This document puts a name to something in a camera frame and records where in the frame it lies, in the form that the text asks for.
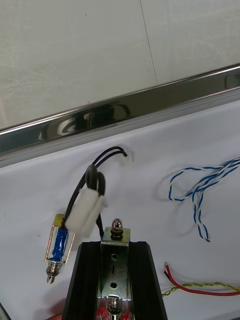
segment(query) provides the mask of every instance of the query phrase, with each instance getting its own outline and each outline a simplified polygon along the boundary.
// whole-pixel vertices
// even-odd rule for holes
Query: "metal bracket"
[[[122,237],[114,238],[111,227],[106,227],[101,241],[102,298],[119,297],[128,300],[128,254],[130,229],[122,228]]]

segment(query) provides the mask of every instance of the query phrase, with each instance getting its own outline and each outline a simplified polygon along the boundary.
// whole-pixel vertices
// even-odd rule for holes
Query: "chrome trim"
[[[236,101],[239,88],[237,64],[8,127],[0,167]]]

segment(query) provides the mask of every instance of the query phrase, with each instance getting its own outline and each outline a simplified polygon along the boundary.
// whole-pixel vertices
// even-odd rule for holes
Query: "metal edge strip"
[[[240,64],[0,130],[0,167],[240,100]]]

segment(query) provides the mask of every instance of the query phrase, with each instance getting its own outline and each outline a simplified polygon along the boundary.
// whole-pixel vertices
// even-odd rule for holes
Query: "white connector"
[[[99,196],[98,191],[90,188],[82,189],[66,220],[66,228],[83,237],[89,237],[104,204],[105,197]]]

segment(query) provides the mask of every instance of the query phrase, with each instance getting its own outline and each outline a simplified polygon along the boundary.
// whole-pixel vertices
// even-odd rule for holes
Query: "blue and white twisted wire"
[[[218,184],[222,178],[225,178],[231,172],[236,170],[239,167],[239,165],[240,165],[240,157],[227,161],[217,166],[187,167],[180,170],[178,173],[176,173],[170,180],[170,187],[169,187],[169,194],[168,194],[169,200],[183,202],[185,199],[191,197],[192,204],[193,204],[193,220],[196,224],[200,237],[207,242],[210,242],[210,235],[207,227],[205,226],[205,224],[202,223],[202,220],[201,220],[201,214],[202,214],[201,205],[204,198],[204,191]],[[178,197],[178,198],[172,197],[174,179],[176,179],[186,171],[208,171],[208,170],[212,170],[212,172],[209,175],[206,175],[205,177],[203,177],[196,185],[193,186],[193,188],[185,196]]]

